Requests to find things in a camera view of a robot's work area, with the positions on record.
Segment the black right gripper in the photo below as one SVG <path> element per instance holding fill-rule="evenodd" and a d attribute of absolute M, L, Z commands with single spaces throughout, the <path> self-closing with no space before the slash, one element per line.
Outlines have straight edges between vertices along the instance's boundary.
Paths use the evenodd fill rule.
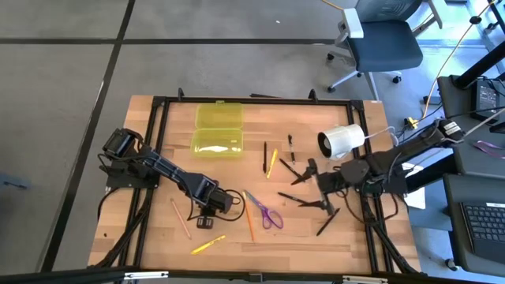
<path fill-rule="evenodd" d="M 318 171 L 315 159 L 310 159 L 309 165 L 306 167 L 305 172 L 295 181 L 293 181 L 291 185 L 305 182 L 310 178 L 314 178 L 316 181 L 317 188 L 320 191 L 320 200 L 302 202 L 300 204 L 300 207 L 317 207 L 319 209 L 324 209 L 329 215 L 333 215 L 335 213 L 335 208 L 329 200 L 328 195 L 330 193 L 337 193 L 341 189 L 341 185 L 339 184 L 342 180 L 340 173 L 320 173 Z"/>

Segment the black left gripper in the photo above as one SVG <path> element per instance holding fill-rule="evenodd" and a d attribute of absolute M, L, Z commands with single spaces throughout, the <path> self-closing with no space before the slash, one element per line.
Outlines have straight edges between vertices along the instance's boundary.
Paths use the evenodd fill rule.
<path fill-rule="evenodd" d="M 226 214 L 233 205 L 233 202 L 234 198 L 229 193 L 218 189 L 209 196 L 208 203 L 200 209 L 200 213 L 203 216 L 215 216 L 216 213 Z M 204 217 L 197 219 L 196 227 L 199 229 L 205 228 Z M 208 229 L 213 227 L 213 219 L 206 219 L 206 227 Z"/>

